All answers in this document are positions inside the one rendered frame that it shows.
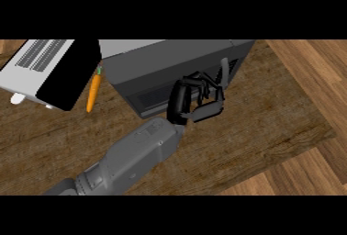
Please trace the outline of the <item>orange carrot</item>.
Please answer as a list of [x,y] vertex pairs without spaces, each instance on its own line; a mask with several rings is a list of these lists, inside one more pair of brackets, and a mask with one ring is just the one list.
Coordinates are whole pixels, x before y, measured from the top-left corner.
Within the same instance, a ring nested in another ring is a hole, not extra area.
[[100,81],[102,81],[102,65],[99,64],[96,68],[96,75],[92,77],[92,86],[90,86],[89,99],[87,99],[87,112],[89,113],[92,112],[92,109],[93,109]]

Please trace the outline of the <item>black appliance door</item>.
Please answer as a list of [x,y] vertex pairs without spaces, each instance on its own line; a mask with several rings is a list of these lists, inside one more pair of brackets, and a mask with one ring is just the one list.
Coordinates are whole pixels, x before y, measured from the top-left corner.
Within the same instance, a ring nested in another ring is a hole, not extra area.
[[77,39],[44,80],[35,97],[63,111],[75,101],[102,60],[97,39]]

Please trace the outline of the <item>dark grey microwave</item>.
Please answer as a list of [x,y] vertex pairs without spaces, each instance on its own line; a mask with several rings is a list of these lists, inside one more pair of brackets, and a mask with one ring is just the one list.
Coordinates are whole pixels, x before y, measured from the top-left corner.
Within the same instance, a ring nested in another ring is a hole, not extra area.
[[174,82],[207,73],[229,86],[255,42],[251,39],[149,39],[100,42],[108,82],[140,118],[167,109]]

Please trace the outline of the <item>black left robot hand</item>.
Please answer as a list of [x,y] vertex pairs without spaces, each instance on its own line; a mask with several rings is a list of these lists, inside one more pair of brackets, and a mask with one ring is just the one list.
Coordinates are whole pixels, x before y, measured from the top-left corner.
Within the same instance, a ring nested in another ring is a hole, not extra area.
[[[188,119],[193,123],[219,116],[223,112],[223,89],[227,87],[229,62],[221,59],[221,77],[216,80],[205,72],[195,72],[179,79],[167,107],[167,119],[176,125],[186,125]],[[190,110],[190,89],[198,88],[198,107]]]

